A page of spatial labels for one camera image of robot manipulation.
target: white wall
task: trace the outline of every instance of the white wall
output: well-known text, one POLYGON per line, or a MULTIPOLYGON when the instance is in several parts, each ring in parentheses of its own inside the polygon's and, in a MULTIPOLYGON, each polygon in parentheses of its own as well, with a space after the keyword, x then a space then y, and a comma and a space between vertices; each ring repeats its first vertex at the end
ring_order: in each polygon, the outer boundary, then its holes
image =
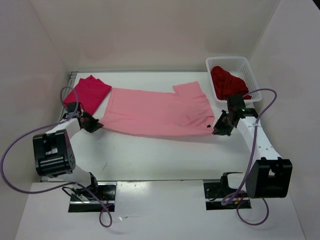
POLYGON ((278 0, 30 0, 69 71, 205 70, 251 55, 278 0))
MULTIPOLYGON (((320 10, 312 0, 282 0, 251 66, 278 100, 262 118, 272 144, 293 163, 290 193, 304 234, 320 239, 320 10)), ((261 109, 272 99, 264 93, 261 109)))
MULTIPOLYGON (((67 70, 31 4, 0 1, 0 154, 22 133, 58 120, 59 91, 67 70)), ((4 163, 7 177, 29 190, 35 179, 32 137, 19 142, 4 163)), ((0 180, 0 239, 12 240, 27 201, 0 180)))

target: red cloth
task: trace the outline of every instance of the red cloth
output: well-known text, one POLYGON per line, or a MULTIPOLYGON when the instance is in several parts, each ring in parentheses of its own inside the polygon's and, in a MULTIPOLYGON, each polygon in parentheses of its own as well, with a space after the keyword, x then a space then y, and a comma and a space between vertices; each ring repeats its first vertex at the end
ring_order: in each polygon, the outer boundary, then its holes
MULTIPOLYGON (((96 79, 90 75, 86 79, 80 78, 74 90, 78 95, 81 107, 83 107, 87 113, 93 115, 111 88, 111 86, 104 84, 100 79, 96 79)), ((66 104, 72 102, 76 102, 76 95, 73 91, 65 98, 63 104, 66 106, 66 104)))
MULTIPOLYGON (((246 83, 241 78, 231 75, 230 72, 223 70, 220 66, 212 68, 211 77, 216 97, 219 100, 227 100, 228 96, 234 94, 245 95, 249 92, 246 83)), ((248 95, 244 99, 251 99, 251 96, 248 95)))

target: dark red cloth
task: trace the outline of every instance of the dark red cloth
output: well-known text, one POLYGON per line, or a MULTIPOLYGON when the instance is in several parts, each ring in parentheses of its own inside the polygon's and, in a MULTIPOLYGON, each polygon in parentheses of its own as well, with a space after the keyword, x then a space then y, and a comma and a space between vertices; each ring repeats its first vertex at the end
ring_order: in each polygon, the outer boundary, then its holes
MULTIPOLYGON (((223 70, 220 66, 212 68, 211 77, 216 97, 219 100, 227 100, 228 96, 234 94, 245 95, 249 92, 246 83, 241 78, 231 75, 230 72, 223 70)), ((251 99, 251 96, 248 95, 244 99, 251 99)))
MULTIPOLYGON (((86 79, 80 78, 74 90, 78 95, 81 108, 93 115, 111 88, 111 86, 104 84, 100 79, 96 79, 90 75, 86 79)), ((73 91, 65 98, 63 104, 66 106, 66 104, 72 102, 76 102, 76 95, 73 91)))

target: plastic basket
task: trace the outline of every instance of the plastic basket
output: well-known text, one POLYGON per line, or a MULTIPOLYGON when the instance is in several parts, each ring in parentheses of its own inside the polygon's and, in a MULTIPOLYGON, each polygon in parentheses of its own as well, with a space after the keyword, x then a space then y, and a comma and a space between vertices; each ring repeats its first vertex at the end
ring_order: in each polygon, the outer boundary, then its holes
MULTIPOLYGON (((255 75, 251 69, 250 63, 248 59, 246 59, 243 56, 217 56, 217 57, 209 57, 205 61, 206 63, 206 69, 209 74, 210 84, 213 92, 214 99, 217 103, 220 104, 227 104, 226 100, 220 100, 217 98, 213 79, 211 77, 211 70, 215 66, 220 66, 225 71, 228 71, 233 76, 236 76, 238 78, 241 78, 247 88, 249 89, 249 92, 259 89, 259 85, 257 83, 257 80, 255 78, 255 75)), ((255 92, 251 94, 251 99, 244 100, 246 104, 253 103, 253 102, 259 102, 262 100, 262 94, 260 91, 255 92)))

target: pink t-shirt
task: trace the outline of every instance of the pink t-shirt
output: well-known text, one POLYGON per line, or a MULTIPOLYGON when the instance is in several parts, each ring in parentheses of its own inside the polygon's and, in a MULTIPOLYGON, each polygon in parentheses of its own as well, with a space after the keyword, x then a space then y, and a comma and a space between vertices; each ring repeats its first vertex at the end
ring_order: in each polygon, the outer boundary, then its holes
POLYGON ((106 129, 144 136, 192 136, 213 132, 214 113, 197 81, 175 93, 113 88, 100 123, 106 129))

